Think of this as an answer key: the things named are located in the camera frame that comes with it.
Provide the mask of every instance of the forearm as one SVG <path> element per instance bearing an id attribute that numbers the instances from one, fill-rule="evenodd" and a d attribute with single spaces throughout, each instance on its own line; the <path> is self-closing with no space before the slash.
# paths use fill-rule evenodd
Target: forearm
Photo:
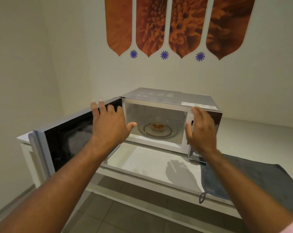
<path id="1" fill-rule="evenodd" d="M 220 152 L 206 160 L 251 232 L 279 233 L 293 222 L 293 214 L 247 178 Z"/>
<path id="2" fill-rule="evenodd" d="M 92 143 L 40 186 L 0 223 L 0 233 L 59 233 L 100 166 L 103 155 Z"/>

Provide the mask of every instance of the wall decal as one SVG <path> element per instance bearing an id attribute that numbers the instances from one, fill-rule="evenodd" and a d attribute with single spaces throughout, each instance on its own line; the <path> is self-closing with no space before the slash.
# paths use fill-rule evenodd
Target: wall decal
<path id="1" fill-rule="evenodd" d="M 132 0 L 104 0 L 107 42 L 118 55 L 132 40 Z"/>
<path id="2" fill-rule="evenodd" d="M 214 0 L 206 45 L 219 60 L 244 40 L 255 0 Z"/>
<path id="3" fill-rule="evenodd" d="M 168 56 L 169 56 L 169 53 L 168 53 L 167 51 L 165 51 L 165 50 L 160 54 L 160 57 L 161 57 L 163 60 L 167 59 Z"/>
<path id="4" fill-rule="evenodd" d="M 172 0 L 169 46 L 181 58 L 201 41 L 208 0 Z"/>
<path id="5" fill-rule="evenodd" d="M 203 52 L 199 52 L 196 54 L 196 60 L 197 61 L 202 61 L 205 58 L 205 54 Z"/>
<path id="6" fill-rule="evenodd" d="M 131 58 L 136 58 L 138 56 L 138 53 L 135 51 L 135 50 L 132 50 L 131 52 L 130 52 L 130 57 Z"/>
<path id="7" fill-rule="evenodd" d="M 167 0 L 137 0 L 136 43 L 148 57 L 164 42 Z"/>

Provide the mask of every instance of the microwave door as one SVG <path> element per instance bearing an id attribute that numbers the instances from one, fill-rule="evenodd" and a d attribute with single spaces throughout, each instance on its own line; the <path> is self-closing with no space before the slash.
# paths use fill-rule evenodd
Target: microwave door
<path id="1" fill-rule="evenodd" d="M 122 106 L 120 97 L 105 102 L 115 109 Z M 75 113 L 46 128 L 33 130 L 30 143 L 36 149 L 46 177 L 50 177 L 73 158 L 92 135 L 91 109 Z"/>

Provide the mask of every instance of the blue star sticker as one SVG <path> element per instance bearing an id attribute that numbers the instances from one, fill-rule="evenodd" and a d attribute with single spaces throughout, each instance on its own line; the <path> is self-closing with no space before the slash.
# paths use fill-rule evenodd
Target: blue star sticker
<path id="1" fill-rule="evenodd" d="M 169 53 L 168 53 L 167 51 L 165 51 L 165 50 L 160 54 L 160 57 L 161 57 L 163 60 L 167 59 L 168 56 L 169 56 Z"/>
<path id="2" fill-rule="evenodd" d="M 196 54 L 196 60 L 197 61 L 202 61 L 205 58 L 205 54 L 203 52 L 199 52 Z"/>
<path id="3" fill-rule="evenodd" d="M 136 58 L 137 55 L 138 55 L 138 53 L 137 53 L 135 50 L 132 50 L 132 51 L 130 52 L 130 57 L 131 57 L 131 58 Z"/>

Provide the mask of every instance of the gray towel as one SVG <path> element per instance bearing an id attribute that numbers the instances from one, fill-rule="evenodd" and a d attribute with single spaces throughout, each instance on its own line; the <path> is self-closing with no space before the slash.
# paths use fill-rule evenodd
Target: gray towel
<path id="1" fill-rule="evenodd" d="M 226 154 L 224 156 L 276 201 L 293 212 L 293 179 L 280 165 L 251 161 Z M 208 164 L 201 166 L 201 183 L 207 194 L 229 200 L 222 184 Z"/>

